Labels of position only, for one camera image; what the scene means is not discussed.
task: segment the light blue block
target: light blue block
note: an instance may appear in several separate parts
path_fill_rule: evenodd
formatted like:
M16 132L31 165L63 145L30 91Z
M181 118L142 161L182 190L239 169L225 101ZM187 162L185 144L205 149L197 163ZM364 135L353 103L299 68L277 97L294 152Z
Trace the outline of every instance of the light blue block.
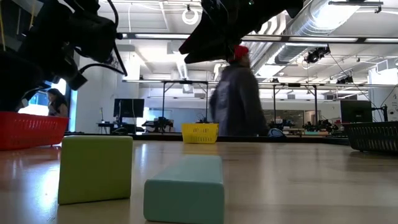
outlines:
M185 156L145 183L149 221L222 224L224 185L219 156Z

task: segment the desk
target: desk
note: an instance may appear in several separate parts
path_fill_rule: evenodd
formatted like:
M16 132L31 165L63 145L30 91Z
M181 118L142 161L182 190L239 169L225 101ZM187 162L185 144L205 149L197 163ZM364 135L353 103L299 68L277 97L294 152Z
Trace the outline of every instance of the desk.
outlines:
M102 134L102 129L105 130L105 134L108 134L106 131L106 128L109 128L109 133L111 134L111 129L114 127L115 124L113 123L97 123L98 127L101 128L101 134Z
M133 148L130 200L66 206L57 205L59 149L1 152L2 223L152 223L142 214L144 182L186 154L221 156L225 224L397 223L391 156L328 144L134 141Z

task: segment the woman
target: woman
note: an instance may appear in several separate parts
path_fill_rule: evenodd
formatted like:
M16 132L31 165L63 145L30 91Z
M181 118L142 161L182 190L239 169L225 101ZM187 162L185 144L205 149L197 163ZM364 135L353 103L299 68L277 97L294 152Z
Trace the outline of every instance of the woman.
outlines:
M49 99L49 116L68 117L68 106L62 93L55 89L47 90L47 98Z

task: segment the green block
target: green block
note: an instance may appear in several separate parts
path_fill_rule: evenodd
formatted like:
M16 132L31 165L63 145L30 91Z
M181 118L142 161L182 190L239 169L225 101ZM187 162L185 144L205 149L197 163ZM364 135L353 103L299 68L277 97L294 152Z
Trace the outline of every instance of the green block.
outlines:
M58 203L129 198L132 151L129 136L65 137Z
M149 221L222 224L224 185L218 156L185 156L147 180L144 216Z

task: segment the yellow basket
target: yellow basket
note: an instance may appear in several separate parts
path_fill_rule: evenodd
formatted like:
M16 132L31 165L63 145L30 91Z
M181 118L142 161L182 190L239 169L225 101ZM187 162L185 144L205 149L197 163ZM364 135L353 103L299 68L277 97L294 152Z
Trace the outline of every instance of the yellow basket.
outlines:
M184 143L214 144L218 137L218 124L182 124Z

